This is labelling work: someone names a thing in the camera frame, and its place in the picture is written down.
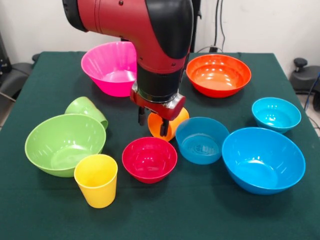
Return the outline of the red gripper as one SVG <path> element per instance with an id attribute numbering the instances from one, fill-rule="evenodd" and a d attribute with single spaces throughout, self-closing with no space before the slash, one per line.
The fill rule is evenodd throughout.
<path id="1" fill-rule="evenodd" d="M 179 115 L 186 102 L 186 97 L 180 93 L 173 95 L 172 99 L 167 102 L 147 100 L 138 92 L 137 83 L 132 85 L 130 99 L 139 106 L 138 123 L 140 126 L 143 126 L 146 123 L 145 109 L 151 110 L 162 118 L 162 124 L 160 126 L 161 137 L 167 136 L 170 121 L 173 121 Z"/>

